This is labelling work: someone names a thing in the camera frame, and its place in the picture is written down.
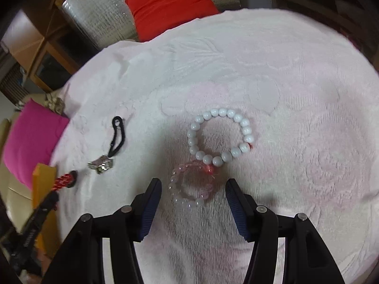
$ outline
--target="pink crystal bracelet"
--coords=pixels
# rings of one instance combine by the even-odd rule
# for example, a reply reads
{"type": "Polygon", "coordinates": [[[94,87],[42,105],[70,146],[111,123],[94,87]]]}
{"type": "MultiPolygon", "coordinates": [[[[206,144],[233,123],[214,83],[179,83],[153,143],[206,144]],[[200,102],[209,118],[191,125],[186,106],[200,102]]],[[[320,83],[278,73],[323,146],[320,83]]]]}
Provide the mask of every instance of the pink crystal bracelet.
{"type": "Polygon", "coordinates": [[[181,164],[172,171],[170,183],[168,185],[169,190],[174,196],[174,202],[187,206],[189,208],[196,206],[204,206],[205,200],[207,200],[215,188],[215,167],[212,165],[204,164],[202,161],[194,160],[192,162],[181,164]],[[203,190],[200,191],[199,197],[191,197],[184,194],[182,187],[183,173],[187,170],[194,170],[199,173],[207,175],[208,181],[204,184],[203,190]]]}

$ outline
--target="beige chair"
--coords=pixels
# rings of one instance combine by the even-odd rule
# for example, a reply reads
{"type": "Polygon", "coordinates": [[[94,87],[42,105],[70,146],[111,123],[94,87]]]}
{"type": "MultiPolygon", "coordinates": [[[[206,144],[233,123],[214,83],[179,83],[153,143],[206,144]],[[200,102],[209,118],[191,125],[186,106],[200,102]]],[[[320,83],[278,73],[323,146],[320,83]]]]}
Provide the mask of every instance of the beige chair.
{"type": "MultiPolygon", "coordinates": [[[[27,95],[23,101],[33,99],[35,102],[43,104],[45,94],[27,95]]],[[[33,211],[32,192],[24,184],[20,183],[11,174],[2,161],[3,147],[8,137],[12,124],[17,120],[19,113],[15,112],[10,119],[0,121],[0,193],[8,209],[8,215],[13,221],[18,231],[25,224],[26,220],[33,211]]]]}

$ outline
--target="magenta pillow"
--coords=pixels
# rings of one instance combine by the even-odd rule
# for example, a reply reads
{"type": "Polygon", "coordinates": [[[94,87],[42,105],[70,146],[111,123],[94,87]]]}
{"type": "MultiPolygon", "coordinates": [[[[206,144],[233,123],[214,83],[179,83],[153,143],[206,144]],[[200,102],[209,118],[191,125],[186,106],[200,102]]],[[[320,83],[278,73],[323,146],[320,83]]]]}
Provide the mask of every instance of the magenta pillow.
{"type": "Polygon", "coordinates": [[[38,163],[49,165],[69,119],[30,100],[11,128],[3,153],[8,170],[29,189],[38,163]]]}

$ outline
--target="screw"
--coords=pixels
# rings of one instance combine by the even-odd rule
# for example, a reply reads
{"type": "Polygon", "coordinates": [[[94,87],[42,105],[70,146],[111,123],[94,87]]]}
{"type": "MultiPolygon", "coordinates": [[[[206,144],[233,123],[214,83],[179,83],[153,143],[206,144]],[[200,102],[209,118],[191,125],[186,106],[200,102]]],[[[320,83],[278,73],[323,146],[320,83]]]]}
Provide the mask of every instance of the screw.
{"type": "Polygon", "coordinates": [[[132,207],[129,206],[129,205],[121,207],[121,212],[123,212],[123,213],[128,213],[128,212],[131,212],[131,211],[132,211],[132,207]]]}
{"type": "Polygon", "coordinates": [[[84,215],[82,215],[80,217],[80,220],[83,221],[83,222],[86,222],[88,221],[89,219],[91,219],[91,215],[89,213],[85,213],[84,215]]]}
{"type": "Polygon", "coordinates": [[[257,212],[265,213],[267,211],[267,208],[265,206],[258,206],[257,212]]]}
{"type": "Polygon", "coordinates": [[[300,212],[298,213],[298,218],[301,220],[301,221],[305,221],[306,219],[308,219],[308,216],[303,213],[303,212],[300,212]]]}

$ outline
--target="white bead bracelet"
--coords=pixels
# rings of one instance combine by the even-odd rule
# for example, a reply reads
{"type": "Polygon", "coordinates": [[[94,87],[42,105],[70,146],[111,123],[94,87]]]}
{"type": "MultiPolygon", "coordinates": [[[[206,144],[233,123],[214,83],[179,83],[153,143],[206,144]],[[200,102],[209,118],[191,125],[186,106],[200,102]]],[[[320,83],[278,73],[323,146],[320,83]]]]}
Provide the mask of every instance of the white bead bracelet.
{"type": "Polygon", "coordinates": [[[250,151],[250,144],[254,142],[254,136],[252,135],[252,129],[250,127],[250,121],[244,118],[241,114],[236,113],[232,109],[212,109],[211,111],[206,111],[202,115],[195,117],[195,122],[191,124],[191,129],[187,131],[189,153],[194,155],[199,161],[202,161],[206,165],[213,164],[215,167],[221,167],[224,162],[230,162],[233,158],[238,158],[243,152],[250,151]],[[239,123],[241,126],[241,132],[243,134],[244,142],[238,147],[233,147],[230,151],[224,151],[221,156],[206,155],[205,152],[201,151],[198,147],[198,139],[196,137],[197,131],[200,129],[200,124],[204,121],[210,120],[212,117],[225,117],[232,118],[234,122],[239,123]]]}

